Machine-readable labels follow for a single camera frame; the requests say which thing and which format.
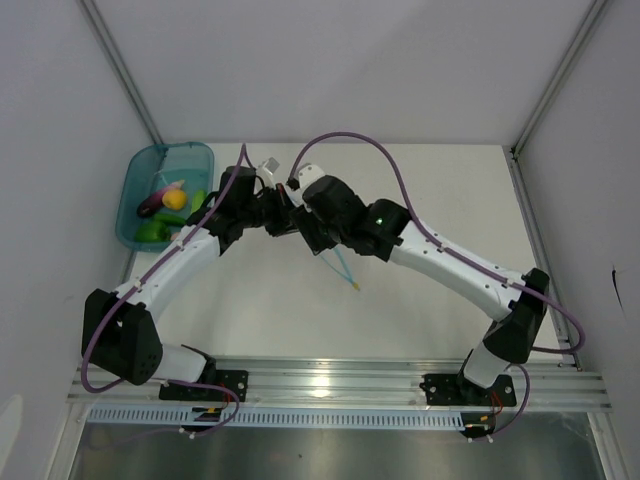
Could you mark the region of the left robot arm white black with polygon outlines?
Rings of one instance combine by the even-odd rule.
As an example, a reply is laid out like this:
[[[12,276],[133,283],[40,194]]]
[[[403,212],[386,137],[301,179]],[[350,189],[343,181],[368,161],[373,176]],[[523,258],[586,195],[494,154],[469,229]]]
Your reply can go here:
[[[264,228],[272,236],[295,230],[290,214],[301,204],[299,181],[265,184],[265,168],[236,165],[222,176],[175,240],[140,276],[113,291],[94,290],[85,302],[81,382],[91,393],[88,369],[97,366],[118,383],[142,385],[151,379],[176,381],[197,400],[216,390],[212,358],[197,349],[162,342],[156,322],[186,283],[221,255],[245,230]]]

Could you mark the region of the yellow toy lemon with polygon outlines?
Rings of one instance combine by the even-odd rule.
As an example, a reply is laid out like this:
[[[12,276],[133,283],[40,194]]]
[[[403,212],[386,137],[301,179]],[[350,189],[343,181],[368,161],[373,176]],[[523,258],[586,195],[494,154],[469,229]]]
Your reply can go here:
[[[163,194],[162,204],[172,210],[182,210],[188,204],[188,195],[182,189],[171,189]]]

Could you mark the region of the clear zip top bag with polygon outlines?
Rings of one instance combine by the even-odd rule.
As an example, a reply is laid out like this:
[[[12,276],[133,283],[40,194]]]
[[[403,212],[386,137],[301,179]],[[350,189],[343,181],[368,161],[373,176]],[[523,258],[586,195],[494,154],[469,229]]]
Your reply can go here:
[[[338,266],[334,265],[330,261],[329,254],[332,254],[335,256],[335,258],[338,261]],[[344,257],[344,254],[338,247],[334,247],[333,249],[329,250],[327,253],[321,253],[319,255],[319,258],[329,269],[331,269],[341,279],[346,281],[355,291],[361,290],[359,283],[356,281],[356,279],[352,274],[352,271]]]

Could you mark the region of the green toy bell pepper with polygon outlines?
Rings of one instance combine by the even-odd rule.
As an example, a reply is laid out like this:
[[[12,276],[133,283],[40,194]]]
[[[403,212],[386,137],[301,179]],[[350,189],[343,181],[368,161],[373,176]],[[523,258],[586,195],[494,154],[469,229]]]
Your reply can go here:
[[[135,232],[134,240],[138,243],[162,243],[170,240],[171,230],[161,221],[150,221],[142,224]]]

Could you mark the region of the light green toy cucumber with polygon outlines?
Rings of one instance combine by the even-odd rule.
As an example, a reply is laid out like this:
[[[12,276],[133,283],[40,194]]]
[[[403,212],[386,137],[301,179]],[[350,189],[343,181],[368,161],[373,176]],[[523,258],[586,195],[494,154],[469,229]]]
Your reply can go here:
[[[192,199],[191,199],[191,213],[195,213],[197,212],[202,204],[204,203],[204,200],[207,197],[207,191],[203,190],[203,189],[199,189],[197,191],[194,192]]]

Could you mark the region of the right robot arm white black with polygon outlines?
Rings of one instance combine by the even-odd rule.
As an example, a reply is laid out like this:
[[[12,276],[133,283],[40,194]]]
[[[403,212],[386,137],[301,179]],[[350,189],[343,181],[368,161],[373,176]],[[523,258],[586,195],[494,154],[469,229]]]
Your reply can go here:
[[[496,265],[426,231],[410,211],[387,199],[365,204],[342,180],[323,173],[290,181],[300,200],[291,214],[314,254],[342,245],[421,273],[462,296],[492,321],[465,360],[458,395],[479,403],[510,365],[524,364],[546,314],[549,277],[533,268],[525,274]]]

